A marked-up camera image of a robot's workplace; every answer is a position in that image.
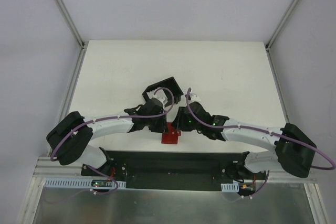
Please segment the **red leather card holder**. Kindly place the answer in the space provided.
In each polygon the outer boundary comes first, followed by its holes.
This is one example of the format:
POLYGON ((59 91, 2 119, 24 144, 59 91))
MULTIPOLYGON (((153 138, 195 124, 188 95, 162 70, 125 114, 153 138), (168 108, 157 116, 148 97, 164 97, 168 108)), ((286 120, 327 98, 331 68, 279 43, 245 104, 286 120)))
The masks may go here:
POLYGON ((166 126, 167 130, 166 132, 162 133, 161 143, 177 145, 178 139, 181 136, 181 131, 176 130, 170 122, 167 123, 166 126))

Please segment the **black card box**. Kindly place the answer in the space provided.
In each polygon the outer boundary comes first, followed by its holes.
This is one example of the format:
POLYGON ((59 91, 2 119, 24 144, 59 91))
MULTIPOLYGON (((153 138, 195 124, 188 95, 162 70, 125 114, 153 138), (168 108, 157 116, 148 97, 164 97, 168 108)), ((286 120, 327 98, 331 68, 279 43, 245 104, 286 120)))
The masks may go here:
POLYGON ((142 92, 142 96, 144 98, 144 100, 149 100, 150 98, 153 97, 154 92, 158 89, 158 88, 168 88, 174 97, 174 103, 178 104, 181 100, 181 96, 183 95, 183 91, 180 88, 180 86, 178 85, 178 83, 176 82, 174 77, 169 77, 166 78, 162 81, 156 82, 154 84, 149 85, 143 92, 142 92))

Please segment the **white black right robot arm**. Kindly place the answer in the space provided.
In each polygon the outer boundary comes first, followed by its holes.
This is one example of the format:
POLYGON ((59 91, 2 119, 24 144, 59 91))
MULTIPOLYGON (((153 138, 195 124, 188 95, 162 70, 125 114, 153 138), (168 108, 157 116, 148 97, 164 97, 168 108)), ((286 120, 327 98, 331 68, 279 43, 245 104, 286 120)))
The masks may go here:
POLYGON ((198 102, 178 109, 172 126, 182 132, 196 130, 211 140, 240 142, 264 149, 245 153, 245 159, 236 166, 242 179, 264 170, 280 170, 299 177, 309 175, 317 146, 296 125, 263 127, 240 123, 223 115, 211 115, 198 102))

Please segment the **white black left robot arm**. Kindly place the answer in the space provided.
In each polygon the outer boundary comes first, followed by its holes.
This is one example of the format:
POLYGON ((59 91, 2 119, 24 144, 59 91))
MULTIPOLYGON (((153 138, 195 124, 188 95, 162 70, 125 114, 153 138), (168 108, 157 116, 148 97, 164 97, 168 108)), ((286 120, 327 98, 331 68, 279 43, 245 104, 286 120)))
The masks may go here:
POLYGON ((112 159, 102 147, 93 147, 89 142, 110 134, 141 131, 165 119, 163 98, 151 98, 145 104, 102 118, 71 112, 46 137, 52 149, 50 160, 62 166, 78 162, 99 176, 112 177, 112 159))

